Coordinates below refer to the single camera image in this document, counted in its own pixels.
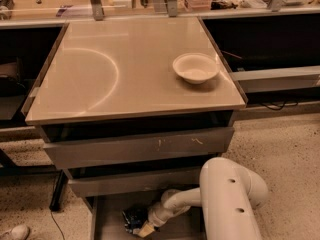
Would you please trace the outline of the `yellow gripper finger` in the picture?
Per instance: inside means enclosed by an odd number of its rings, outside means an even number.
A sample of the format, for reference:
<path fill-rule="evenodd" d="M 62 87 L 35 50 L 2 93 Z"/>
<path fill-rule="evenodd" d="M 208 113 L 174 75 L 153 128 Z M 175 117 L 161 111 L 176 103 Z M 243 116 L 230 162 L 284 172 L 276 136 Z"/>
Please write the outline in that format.
<path fill-rule="evenodd" d="M 145 223 L 142 228 L 139 230 L 138 232 L 138 236 L 140 238 L 145 238 L 147 236 L 149 236 L 150 234 L 152 234 L 155 231 L 155 228 L 149 224 L 149 223 Z"/>

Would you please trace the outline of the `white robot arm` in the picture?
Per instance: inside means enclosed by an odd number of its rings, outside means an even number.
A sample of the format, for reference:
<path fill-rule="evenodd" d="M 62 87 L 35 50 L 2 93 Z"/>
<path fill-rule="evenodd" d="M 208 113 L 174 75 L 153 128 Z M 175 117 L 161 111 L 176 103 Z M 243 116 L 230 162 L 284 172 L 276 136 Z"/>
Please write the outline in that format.
<path fill-rule="evenodd" d="M 253 211 L 267 199 L 260 175 L 229 159 L 213 158 L 202 166 L 197 188 L 162 194 L 137 235 L 145 238 L 195 206 L 202 209 L 207 240 L 262 240 Z"/>

